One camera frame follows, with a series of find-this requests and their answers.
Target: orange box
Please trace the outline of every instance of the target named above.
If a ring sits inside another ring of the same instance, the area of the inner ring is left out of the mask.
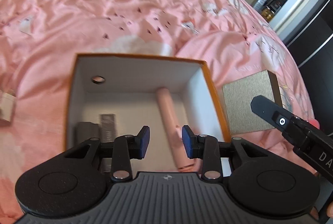
[[[105,82],[96,84],[93,77]],[[64,147],[74,145],[78,122],[99,123],[100,114],[115,114],[117,135],[136,135],[150,127],[150,143],[143,160],[132,159],[135,173],[176,170],[155,92],[169,89],[180,125],[198,134],[230,141],[230,133],[206,62],[160,56],[78,54],[71,77]]]

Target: hole in box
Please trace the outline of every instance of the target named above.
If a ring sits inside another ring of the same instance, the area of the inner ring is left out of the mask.
[[[105,82],[105,78],[101,77],[101,76],[94,76],[91,78],[92,83],[95,84],[102,84]]]

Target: pink cylindrical object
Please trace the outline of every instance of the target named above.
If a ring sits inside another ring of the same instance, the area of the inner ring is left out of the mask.
[[[195,161],[194,159],[189,159],[186,155],[181,139],[181,126],[174,111],[174,103],[170,91],[167,88],[159,88],[156,91],[156,97],[174,163],[180,172],[193,171]]]

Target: gray ribbed surface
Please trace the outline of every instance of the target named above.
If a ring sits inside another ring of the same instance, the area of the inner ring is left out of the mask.
[[[309,216],[292,220],[268,220],[253,216],[233,204],[222,186],[204,183],[194,173],[141,172],[132,182],[114,185],[103,202],[81,215],[52,220],[27,214],[17,223],[311,224],[316,222]]]

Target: bed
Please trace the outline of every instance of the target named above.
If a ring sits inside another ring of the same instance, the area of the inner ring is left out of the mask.
[[[215,86],[268,69],[284,107],[314,117],[299,70],[244,0],[0,0],[0,89],[15,114],[0,126],[0,223],[22,215],[14,186],[64,148],[69,74],[77,52],[142,53],[207,61]],[[244,134],[310,171],[277,130]]]

